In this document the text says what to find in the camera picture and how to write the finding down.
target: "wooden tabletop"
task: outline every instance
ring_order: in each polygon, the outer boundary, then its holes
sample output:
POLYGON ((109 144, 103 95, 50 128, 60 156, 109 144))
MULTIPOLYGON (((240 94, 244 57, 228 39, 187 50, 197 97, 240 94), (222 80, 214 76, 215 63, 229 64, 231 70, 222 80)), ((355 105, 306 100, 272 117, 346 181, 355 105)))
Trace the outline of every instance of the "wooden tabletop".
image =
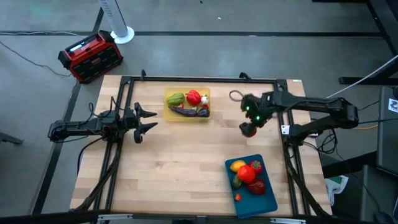
MULTIPOLYGON (((121 76, 116 75, 104 77, 96 114, 109 109, 111 96, 117 97, 120 79, 121 76)), ((287 80, 287 83, 291 93, 304 96, 300 80, 287 80)), ((247 119, 239 103, 229 99, 231 90, 260 96, 263 92, 273 91, 273 86, 252 83, 134 82, 131 106, 139 102, 144 110, 156 112, 157 116, 141 121, 159 124, 144 136, 142 144, 134 142, 133 131, 125 135, 112 212, 235 215, 224 161, 260 154, 278 204, 275 212, 263 216, 292 216, 278 120, 271 119, 254 137, 245 138, 238 125, 247 119), (207 123, 166 122, 163 118, 163 95, 165 88, 170 86, 208 87, 211 92, 210 120, 207 123)), ((126 98, 127 87, 124 92, 122 102, 126 98)), ((295 123, 310 122, 310 115, 306 111, 293 111, 293 115, 295 123)), ((308 138, 306 141, 315 144, 313 139, 308 138)), ((106 142, 97 142, 86 149, 71 208, 79 206, 97 184, 105 146, 106 142)), ((318 152, 302 146, 300 153, 309 191, 323 209, 331 213, 318 152)), ((104 208, 107 191, 106 186, 101 208, 104 208)), ((297 186, 296 192, 299 211, 303 213, 297 186)))

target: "white cable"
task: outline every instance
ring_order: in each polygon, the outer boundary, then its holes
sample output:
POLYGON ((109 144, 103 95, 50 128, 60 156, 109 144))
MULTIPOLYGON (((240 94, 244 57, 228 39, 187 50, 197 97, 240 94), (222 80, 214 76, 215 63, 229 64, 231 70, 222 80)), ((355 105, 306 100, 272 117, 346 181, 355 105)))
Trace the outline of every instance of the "white cable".
POLYGON ((1 35, 19 35, 19 34, 24 34, 24 35, 32 35, 32 34, 70 34, 70 35, 75 35, 81 38, 85 38, 83 36, 80 36, 78 34, 74 34, 72 32, 65 32, 65 31, 56 31, 56 32, 51 32, 51 31, 37 31, 37 32, 16 32, 16 33, 7 33, 7 32, 0 32, 1 35))
POLYGON ((387 63, 385 63, 384 65, 382 65, 381 67, 379 67, 378 69, 376 69, 375 71, 373 71, 372 73, 370 73, 369 75, 366 75, 365 77, 363 77, 362 79, 360 79, 360 81, 358 81, 358 82, 356 82, 356 83, 354 83, 354 84, 352 84, 352 85, 350 85, 350 86, 347 86, 346 88, 344 88, 344 89, 342 89, 342 90, 340 90, 340 91, 337 91, 336 93, 334 93, 334 94, 328 96, 327 98, 331 98, 332 96, 335 96, 335 95, 341 93, 342 91, 345 91, 345 90, 347 90, 347 89, 349 89, 349 88, 351 88, 351 87, 357 85, 358 83, 362 82, 363 80, 365 80, 365 79, 367 79, 367 78, 369 78, 369 77, 371 77, 371 76, 373 76, 373 75, 379 73, 384 67, 386 67, 387 65, 389 65, 391 62, 393 62, 393 61, 396 60, 397 58, 398 58, 398 55, 396 55, 395 57, 393 57, 390 61, 388 61, 387 63))

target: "eggplant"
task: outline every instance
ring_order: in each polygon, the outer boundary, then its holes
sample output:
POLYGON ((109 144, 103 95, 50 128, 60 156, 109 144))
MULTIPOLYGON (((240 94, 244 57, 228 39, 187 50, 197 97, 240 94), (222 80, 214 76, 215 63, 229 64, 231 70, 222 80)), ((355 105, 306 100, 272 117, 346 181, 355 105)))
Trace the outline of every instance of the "eggplant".
POLYGON ((210 111, 209 109, 202 108, 198 111, 198 117, 201 118, 208 118, 210 116, 210 111))
POLYGON ((196 110, 178 108, 176 106, 169 106, 170 110, 188 117, 196 117, 198 113, 196 110))

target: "toy fruit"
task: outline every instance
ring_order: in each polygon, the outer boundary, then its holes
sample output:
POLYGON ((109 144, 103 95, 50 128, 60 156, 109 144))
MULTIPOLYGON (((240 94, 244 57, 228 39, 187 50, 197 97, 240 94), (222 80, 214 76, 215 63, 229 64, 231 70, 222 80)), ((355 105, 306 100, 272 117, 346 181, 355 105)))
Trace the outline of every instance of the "toy fruit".
POLYGON ((209 104, 209 98, 207 97, 206 94, 203 94, 200 98, 200 103, 202 103, 203 105, 207 105, 209 104))
POLYGON ((246 163, 244 161, 234 161, 231 165, 230 165, 230 169, 233 172, 238 172, 239 168, 241 168, 241 166, 246 165, 246 163))
POLYGON ((249 165, 241 166, 238 170, 238 178, 248 184, 256 178, 256 172, 249 165))
POLYGON ((235 174, 232 178, 231 186, 234 190, 238 190, 242 186, 242 181, 239 180, 238 175, 235 174))
POLYGON ((191 109, 183 109, 183 108, 178 108, 175 106, 169 106, 169 108, 170 108, 170 110, 172 110, 178 114, 184 115, 184 116, 196 117, 198 115, 197 111, 191 110, 191 109))
POLYGON ((254 194, 265 194, 266 193, 266 183, 262 179, 255 179, 253 182, 248 184, 248 190, 254 194))
POLYGON ((242 200, 242 196, 240 194, 236 194, 234 199, 235 199, 235 201, 238 202, 238 201, 242 200))
POLYGON ((183 93, 174 93, 172 96, 167 98, 166 102, 168 105, 179 105, 184 102, 185 96, 183 93))
POLYGON ((198 117, 208 118, 209 116, 210 116, 210 111, 208 109, 202 108, 198 111, 198 117))
POLYGON ((256 172, 256 175, 261 174, 261 172, 262 172, 261 162, 259 162, 259 161, 251 161, 249 165, 251 167, 253 167, 254 171, 256 172))
POLYGON ((187 93, 187 102, 191 104, 192 106, 196 106, 200 103, 201 96, 199 93, 195 90, 190 90, 189 93, 187 93))

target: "white label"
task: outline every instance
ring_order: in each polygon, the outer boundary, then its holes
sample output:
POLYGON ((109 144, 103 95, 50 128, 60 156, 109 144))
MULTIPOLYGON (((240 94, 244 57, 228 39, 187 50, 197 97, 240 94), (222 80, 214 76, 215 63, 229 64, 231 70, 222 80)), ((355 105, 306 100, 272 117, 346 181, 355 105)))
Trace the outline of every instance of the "white label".
POLYGON ((388 101, 388 109, 395 113, 398 113, 398 101, 390 98, 390 100, 388 101))

